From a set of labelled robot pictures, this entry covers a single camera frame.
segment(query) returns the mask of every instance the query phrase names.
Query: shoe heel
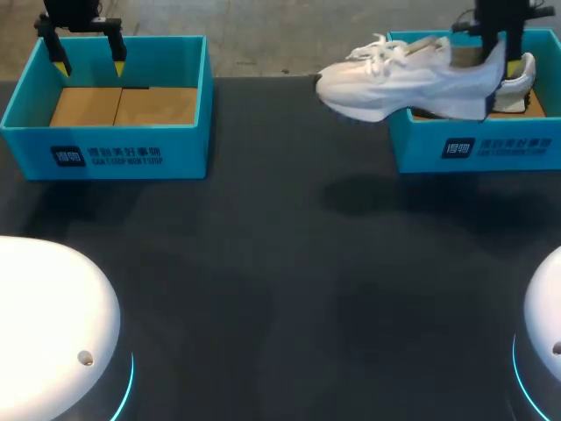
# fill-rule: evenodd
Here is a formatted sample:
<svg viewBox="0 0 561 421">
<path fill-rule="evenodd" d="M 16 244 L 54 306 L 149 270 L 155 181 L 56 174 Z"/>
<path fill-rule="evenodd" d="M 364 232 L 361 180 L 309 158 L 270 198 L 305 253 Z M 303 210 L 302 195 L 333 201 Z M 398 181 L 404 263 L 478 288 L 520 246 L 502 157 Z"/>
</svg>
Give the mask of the shoe heel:
<svg viewBox="0 0 561 421">
<path fill-rule="evenodd" d="M 484 120 L 494 105 L 494 95 L 487 98 L 445 98 L 427 103 L 425 110 L 443 118 Z"/>
</svg>

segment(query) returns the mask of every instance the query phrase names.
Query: dark gray surface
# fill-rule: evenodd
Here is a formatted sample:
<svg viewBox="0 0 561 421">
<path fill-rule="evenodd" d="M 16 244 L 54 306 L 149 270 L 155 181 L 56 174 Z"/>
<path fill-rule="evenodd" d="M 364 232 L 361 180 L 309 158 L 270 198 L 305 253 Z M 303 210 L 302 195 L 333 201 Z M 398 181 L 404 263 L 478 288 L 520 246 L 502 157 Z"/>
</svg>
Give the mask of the dark gray surface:
<svg viewBox="0 0 561 421">
<path fill-rule="evenodd" d="M 26 183 L 0 154 L 0 232 L 113 283 L 138 419 L 507 420 L 559 175 L 399 178 L 385 126 L 330 113 L 305 77 L 218 79 L 215 117 L 202 182 Z"/>
</svg>

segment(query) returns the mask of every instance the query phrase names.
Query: cardboard box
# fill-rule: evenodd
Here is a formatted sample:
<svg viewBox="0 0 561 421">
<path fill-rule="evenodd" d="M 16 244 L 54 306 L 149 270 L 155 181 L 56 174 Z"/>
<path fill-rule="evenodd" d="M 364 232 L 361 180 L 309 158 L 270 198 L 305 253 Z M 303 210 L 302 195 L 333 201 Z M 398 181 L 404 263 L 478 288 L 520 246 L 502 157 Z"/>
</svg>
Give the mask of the cardboard box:
<svg viewBox="0 0 561 421">
<path fill-rule="evenodd" d="M 64 88 L 51 127 L 113 125 L 121 88 Z"/>
<path fill-rule="evenodd" d="M 123 89 L 115 125 L 192 125 L 196 88 Z"/>
<path fill-rule="evenodd" d="M 60 41 L 73 69 L 71 76 L 65 77 L 53 65 L 39 39 L 0 124 L 28 180 L 166 180 L 206 175 L 214 85 L 205 37 L 124 37 L 128 55 L 121 77 L 106 37 Z M 114 101 L 93 108 L 75 103 L 81 108 L 72 110 L 66 106 L 64 91 L 99 87 L 187 88 L 187 104 L 178 108 L 185 105 L 191 117 L 185 118 L 185 110 L 167 111 L 167 121 L 173 123 L 83 126 L 82 118 L 91 118 L 94 108 L 103 113 L 104 123 L 109 122 Z M 101 94 L 90 91 L 89 95 L 93 99 Z M 67 108 L 55 115 L 60 100 L 60 107 Z M 71 120 L 68 109 L 75 113 Z"/>
<path fill-rule="evenodd" d="M 441 118 L 434 118 L 428 116 L 426 112 L 421 110 L 412 110 L 413 119 L 415 121 L 435 120 Z M 492 112 L 487 118 L 545 118 L 545 112 L 540 104 L 539 98 L 534 90 L 529 92 L 528 108 L 523 113 L 507 113 L 507 112 Z"/>
<path fill-rule="evenodd" d="M 480 45 L 480 37 L 447 31 L 390 32 L 388 39 L 414 42 L 429 35 L 448 36 L 452 45 Z M 537 71 L 526 115 L 492 115 L 479 122 L 415 118 L 410 109 L 398 111 L 387 121 L 399 171 L 561 169 L 561 45 L 549 29 L 528 29 L 522 50 L 534 54 Z"/>
</svg>

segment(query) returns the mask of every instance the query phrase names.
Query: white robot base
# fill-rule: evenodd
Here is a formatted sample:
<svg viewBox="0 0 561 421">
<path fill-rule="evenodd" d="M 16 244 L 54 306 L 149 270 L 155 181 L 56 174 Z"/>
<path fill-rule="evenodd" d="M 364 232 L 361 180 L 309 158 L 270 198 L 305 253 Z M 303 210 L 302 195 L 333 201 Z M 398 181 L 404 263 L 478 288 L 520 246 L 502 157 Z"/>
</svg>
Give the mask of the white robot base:
<svg viewBox="0 0 561 421">
<path fill-rule="evenodd" d="M 0 419 L 125 421 L 134 357 L 115 291 L 83 254 L 0 237 Z"/>
<path fill-rule="evenodd" d="M 530 281 L 510 359 L 508 402 L 513 418 L 561 419 L 561 247 Z"/>
</svg>

